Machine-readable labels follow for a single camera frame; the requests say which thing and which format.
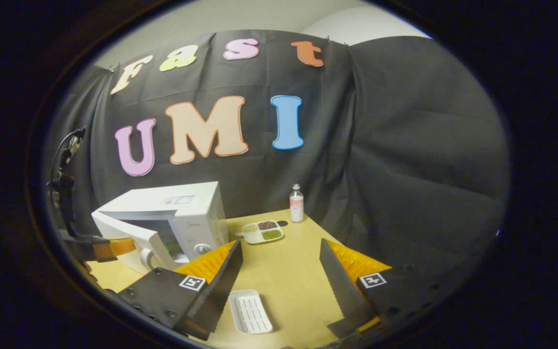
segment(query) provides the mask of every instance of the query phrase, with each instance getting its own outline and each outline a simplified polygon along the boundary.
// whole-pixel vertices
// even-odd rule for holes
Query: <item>microwave knob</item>
[[[205,254],[207,252],[210,252],[212,250],[212,248],[210,248],[210,246],[206,245],[205,243],[200,243],[195,245],[195,252],[197,252],[198,254]]]

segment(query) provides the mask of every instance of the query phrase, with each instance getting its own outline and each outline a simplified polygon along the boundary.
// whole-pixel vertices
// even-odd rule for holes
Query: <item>blue letter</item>
[[[270,104],[277,108],[277,139],[273,146],[279,150],[295,149],[305,141],[298,135],[298,106],[303,101],[295,95],[276,95]]]

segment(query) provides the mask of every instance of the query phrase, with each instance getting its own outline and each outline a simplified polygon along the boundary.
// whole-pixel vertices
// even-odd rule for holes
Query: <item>white wall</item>
[[[170,42],[236,29],[302,32],[347,44],[383,36],[425,35],[361,0],[197,0],[136,29],[95,64],[117,66]]]
[[[330,40],[349,45],[381,37],[429,37],[394,14],[372,6],[353,7],[330,14],[301,33],[316,37],[328,36]]]

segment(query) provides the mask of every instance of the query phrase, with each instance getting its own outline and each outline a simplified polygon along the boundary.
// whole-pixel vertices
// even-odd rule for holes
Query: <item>white soap dish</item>
[[[266,316],[260,294],[254,289],[230,293],[230,308],[236,329],[241,333],[268,333],[273,325]]]

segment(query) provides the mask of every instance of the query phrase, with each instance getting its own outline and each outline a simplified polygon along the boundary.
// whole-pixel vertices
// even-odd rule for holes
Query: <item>letter m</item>
[[[219,98],[206,120],[190,102],[169,106],[165,114],[171,117],[173,125],[173,155],[170,161],[181,164],[195,159],[195,153],[189,150],[187,140],[191,141],[202,157],[207,157],[215,135],[219,138],[215,154],[220,157],[246,152],[248,144],[242,140],[240,124],[240,108],[243,104],[244,98],[239,95]]]

